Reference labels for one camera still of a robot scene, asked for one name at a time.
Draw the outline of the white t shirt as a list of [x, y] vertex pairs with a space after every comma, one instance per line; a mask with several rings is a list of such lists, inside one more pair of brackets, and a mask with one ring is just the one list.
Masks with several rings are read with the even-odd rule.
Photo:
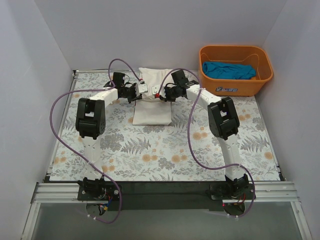
[[155, 85], [164, 87], [168, 83], [173, 83], [170, 71], [170, 69], [139, 68], [139, 76], [147, 84], [148, 93], [142, 94], [142, 99], [135, 103], [133, 125], [167, 126], [172, 122], [171, 103], [155, 98], [151, 90]]

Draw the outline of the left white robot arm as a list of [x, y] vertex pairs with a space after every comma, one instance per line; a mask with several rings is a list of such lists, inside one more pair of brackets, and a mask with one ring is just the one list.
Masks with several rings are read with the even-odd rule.
[[129, 103], [140, 100], [142, 93], [137, 83], [125, 81], [125, 74], [115, 72], [112, 81], [104, 85], [105, 90], [89, 98], [80, 98], [77, 105], [75, 128], [82, 138], [85, 172], [78, 184], [83, 193], [95, 200], [104, 200], [108, 191], [102, 174], [101, 138], [106, 129], [106, 107], [119, 98]]

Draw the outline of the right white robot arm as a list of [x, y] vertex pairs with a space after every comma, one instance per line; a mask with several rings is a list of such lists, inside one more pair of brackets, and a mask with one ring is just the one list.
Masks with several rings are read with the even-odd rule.
[[[157, 98], [164, 102], [175, 102], [183, 97], [193, 101], [188, 124], [187, 142], [194, 161], [204, 169], [217, 171], [225, 170], [225, 187], [218, 192], [222, 196], [237, 199], [242, 196], [249, 187], [249, 171], [241, 165], [241, 156], [238, 148], [238, 132], [240, 120], [230, 97], [219, 97], [202, 87], [201, 81], [189, 81], [185, 75], [186, 69], [176, 68], [167, 73], [160, 84]], [[191, 144], [191, 121], [196, 105], [207, 110], [208, 125], [211, 133], [219, 141], [224, 159], [224, 165], [220, 167], [208, 167], [200, 163], [196, 158]]]

